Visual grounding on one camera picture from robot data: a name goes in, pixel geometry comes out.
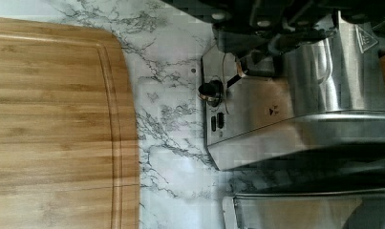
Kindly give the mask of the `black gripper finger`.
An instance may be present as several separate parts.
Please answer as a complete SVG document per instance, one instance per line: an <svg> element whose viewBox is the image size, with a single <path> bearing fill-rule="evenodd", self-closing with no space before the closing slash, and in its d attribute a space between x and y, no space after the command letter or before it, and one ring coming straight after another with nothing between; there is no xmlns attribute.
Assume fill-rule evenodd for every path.
<svg viewBox="0 0 385 229"><path fill-rule="evenodd" d="M277 55L334 35L341 19L385 20L385 0L219 0L225 19L213 24L217 46L243 58Z"/></svg>

